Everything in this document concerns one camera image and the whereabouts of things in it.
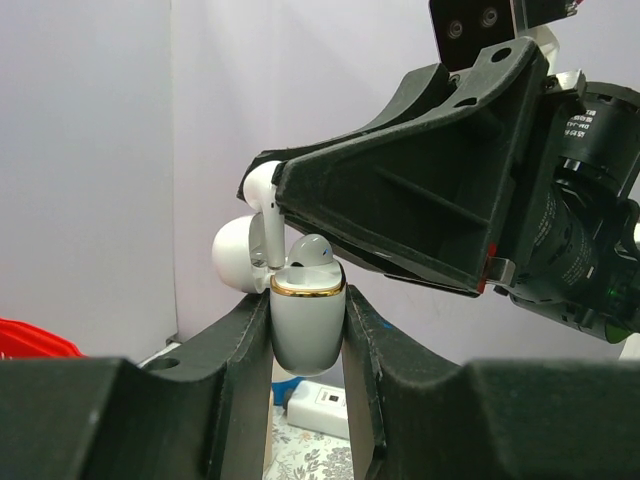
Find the white rectangular box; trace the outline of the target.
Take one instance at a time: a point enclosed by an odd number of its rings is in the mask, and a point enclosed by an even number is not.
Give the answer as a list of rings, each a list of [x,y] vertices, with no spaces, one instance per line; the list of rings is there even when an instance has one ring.
[[[349,439],[346,392],[343,388],[303,380],[284,406],[291,426]]]

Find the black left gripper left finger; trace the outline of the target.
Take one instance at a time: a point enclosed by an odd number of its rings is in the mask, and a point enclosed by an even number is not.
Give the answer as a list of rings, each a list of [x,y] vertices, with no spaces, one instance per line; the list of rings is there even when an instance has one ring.
[[[3,361],[2,477],[260,478],[268,321],[268,297],[248,295],[144,367],[122,358]]]

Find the white earbud case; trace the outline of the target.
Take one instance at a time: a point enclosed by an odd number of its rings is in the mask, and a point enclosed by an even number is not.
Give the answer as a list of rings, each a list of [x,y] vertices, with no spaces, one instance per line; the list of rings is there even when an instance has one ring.
[[[346,274],[331,264],[301,267],[267,264],[263,216],[225,224],[212,243],[212,262],[228,287],[268,296],[271,343],[280,366],[294,376],[318,376],[338,358],[346,308]]]

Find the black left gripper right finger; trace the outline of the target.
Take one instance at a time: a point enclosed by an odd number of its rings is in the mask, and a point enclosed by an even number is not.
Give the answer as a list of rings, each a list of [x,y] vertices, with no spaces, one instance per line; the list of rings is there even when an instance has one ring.
[[[346,296],[342,362],[358,479],[635,479],[635,361],[450,362]]]

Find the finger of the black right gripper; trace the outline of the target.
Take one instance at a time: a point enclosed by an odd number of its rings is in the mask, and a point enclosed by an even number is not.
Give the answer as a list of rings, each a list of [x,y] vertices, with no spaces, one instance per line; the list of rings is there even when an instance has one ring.
[[[282,162],[272,180],[286,222],[349,261],[475,297],[489,260],[516,253],[507,223],[547,63],[520,38],[449,72],[441,105]]]
[[[454,91],[450,85],[451,73],[442,63],[412,70],[404,75],[391,100],[383,110],[363,127],[346,134],[309,145],[268,149],[260,152],[246,168],[236,197],[244,200],[243,185],[248,174],[270,161],[287,162],[336,144],[359,138],[385,128],[414,120],[441,105]]]

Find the floral patterned table mat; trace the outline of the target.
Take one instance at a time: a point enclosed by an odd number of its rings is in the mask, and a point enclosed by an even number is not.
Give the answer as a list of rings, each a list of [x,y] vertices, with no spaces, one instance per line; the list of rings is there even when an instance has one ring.
[[[274,419],[272,425],[272,461],[264,479],[354,478],[348,440],[293,427],[283,417]]]

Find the white earbud pair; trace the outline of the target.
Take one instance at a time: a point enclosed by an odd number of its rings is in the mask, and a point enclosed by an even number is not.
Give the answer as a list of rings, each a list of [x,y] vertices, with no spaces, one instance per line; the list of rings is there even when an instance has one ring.
[[[279,165],[278,161],[269,161],[257,166],[242,184],[245,201],[263,216],[267,264],[272,269],[285,265],[284,216],[276,203],[276,185],[272,183]]]

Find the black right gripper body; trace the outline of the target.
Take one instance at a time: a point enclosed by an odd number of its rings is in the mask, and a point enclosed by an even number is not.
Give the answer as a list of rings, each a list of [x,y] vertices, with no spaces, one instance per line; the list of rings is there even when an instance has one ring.
[[[639,330],[639,94],[590,82],[566,124],[518,307],[618,344]]]

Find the blue tape roll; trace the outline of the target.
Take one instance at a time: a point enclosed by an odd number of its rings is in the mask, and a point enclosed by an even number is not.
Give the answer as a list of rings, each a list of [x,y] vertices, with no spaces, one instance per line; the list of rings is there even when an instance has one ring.
[[[302,380],[302,377],[293,377],[287,380],[273,382],[271,387],[274,395],[274,404],[276,406],[282,406],[286,394],[293,392]]]

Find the red plastic shopping basket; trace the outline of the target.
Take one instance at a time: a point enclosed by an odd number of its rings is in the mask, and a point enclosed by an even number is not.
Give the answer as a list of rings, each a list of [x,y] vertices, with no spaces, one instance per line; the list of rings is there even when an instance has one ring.
[[[84,354],[67,339],[35,325],[1,319],[1,359],[81,358]]]

